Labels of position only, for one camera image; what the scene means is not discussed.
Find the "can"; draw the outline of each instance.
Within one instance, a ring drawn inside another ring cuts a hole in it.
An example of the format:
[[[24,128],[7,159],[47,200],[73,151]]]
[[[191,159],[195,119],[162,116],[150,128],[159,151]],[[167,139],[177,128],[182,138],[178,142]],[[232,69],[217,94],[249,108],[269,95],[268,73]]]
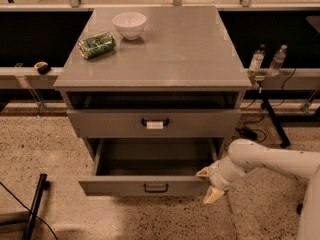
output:
[[[111,32],[101,32],[78,41],[79,50],[85,59],[111,51],[116,41]]]

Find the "drawer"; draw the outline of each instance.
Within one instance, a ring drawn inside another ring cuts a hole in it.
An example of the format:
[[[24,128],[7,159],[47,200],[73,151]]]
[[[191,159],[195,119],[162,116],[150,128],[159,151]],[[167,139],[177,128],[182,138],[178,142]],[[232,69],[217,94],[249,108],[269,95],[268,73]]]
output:
[[[100,139],[93,176],[79,183],[88,196],[197,196],[209,181],[194,175],[216,159],[214,140]]]
[[[69,110],[68,116],[80,138],[225,137],[240,110]]]

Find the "floor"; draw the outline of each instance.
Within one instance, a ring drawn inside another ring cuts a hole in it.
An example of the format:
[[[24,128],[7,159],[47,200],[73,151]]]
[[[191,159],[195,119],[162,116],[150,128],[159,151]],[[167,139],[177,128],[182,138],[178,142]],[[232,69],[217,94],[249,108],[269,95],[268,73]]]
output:
[[[77,180],[91,174],[93,162],[68,118],[56,112],[40,118],[34,111],[0,113],[0,175],[27,206],[40,173],[48,175],[51,185],[39,216],[59,239],[295,239],[296,208],[307,183],[265,169],[238,181],[212,205],[204,205],[201,196],[87,197]],[[239,126],[260,116],[244,113]],[[264,145],[279,148],[281,141],[268,116],[254,128],[267,134]],[[319,127],[284,129],[292,143],[288,149],[320,151]],[[0,196],[0,213],[24,210],[3,188]],[[21,239],[22,233],[23,224],[0,227],[2,240]],[[38,222],[33,239],[54,237]]]

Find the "green can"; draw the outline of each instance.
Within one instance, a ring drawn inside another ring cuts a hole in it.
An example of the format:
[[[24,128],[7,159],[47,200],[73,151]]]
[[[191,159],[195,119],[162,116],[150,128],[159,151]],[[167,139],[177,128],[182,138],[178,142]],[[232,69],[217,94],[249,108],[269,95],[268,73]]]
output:
[[[79,40],[78,44],[82,57],[90,59],[111,51],[116,46],[116,41],[111,32],[101,32]]]

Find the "drawer handle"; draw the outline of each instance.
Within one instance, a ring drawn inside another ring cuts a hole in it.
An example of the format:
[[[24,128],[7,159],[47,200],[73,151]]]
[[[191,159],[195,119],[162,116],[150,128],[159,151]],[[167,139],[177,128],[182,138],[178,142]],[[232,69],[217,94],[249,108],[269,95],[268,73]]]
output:
[[[147,129],[163,129],[163,127],[169,125],[169,119],[166,120],[145,120],[141,119],[141,123],[143,126],[147,127]]]
[[[168,189],[168,184],[144,184],[144,192],[146,193],[165,193]]]

